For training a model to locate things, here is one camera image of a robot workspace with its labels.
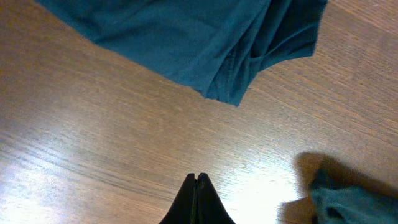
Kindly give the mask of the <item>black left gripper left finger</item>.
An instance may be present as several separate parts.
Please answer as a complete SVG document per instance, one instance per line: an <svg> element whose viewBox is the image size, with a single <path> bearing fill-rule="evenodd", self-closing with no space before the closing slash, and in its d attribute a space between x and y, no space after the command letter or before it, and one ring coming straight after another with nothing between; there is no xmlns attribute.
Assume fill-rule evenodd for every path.
<svg viewBox="0 0 398 224"><path fill-rule="evenodd" d="M195 174L188 174L160 224L193 224L196 219Z"/></svg>

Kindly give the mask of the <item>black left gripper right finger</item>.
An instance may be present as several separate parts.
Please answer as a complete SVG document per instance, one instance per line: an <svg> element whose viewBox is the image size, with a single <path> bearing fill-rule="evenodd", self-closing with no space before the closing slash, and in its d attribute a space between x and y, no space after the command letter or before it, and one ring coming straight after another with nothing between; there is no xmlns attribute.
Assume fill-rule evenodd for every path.
<svg viewBox="0 0 398 224"><path fill-rule="evenodd" d="M205 173L201 173L197 178L195 206L197 224L235 224Z"/></svg>

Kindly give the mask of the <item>dark green t-shirt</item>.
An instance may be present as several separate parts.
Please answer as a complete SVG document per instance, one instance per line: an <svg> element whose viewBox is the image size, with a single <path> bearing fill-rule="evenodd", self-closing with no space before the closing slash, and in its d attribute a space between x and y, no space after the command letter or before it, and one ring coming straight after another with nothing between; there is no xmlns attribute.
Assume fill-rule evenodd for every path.
<svg viewBox="0 0 398 224"><path fill-rule="evenodd" d="M397 224L397 199L344 186L319 169L310 184L315 224Z"/></svg>

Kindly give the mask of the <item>folded navy blue garment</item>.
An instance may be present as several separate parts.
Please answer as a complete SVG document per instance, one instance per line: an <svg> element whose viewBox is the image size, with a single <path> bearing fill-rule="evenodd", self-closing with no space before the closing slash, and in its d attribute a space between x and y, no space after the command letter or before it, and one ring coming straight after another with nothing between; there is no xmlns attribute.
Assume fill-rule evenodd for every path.
<svg viewBox="0 0 398 224"><path fill-rule="evenodd" d="M256 75L311 56L326 0L40 0L94 44L239 105Z"/></svg>

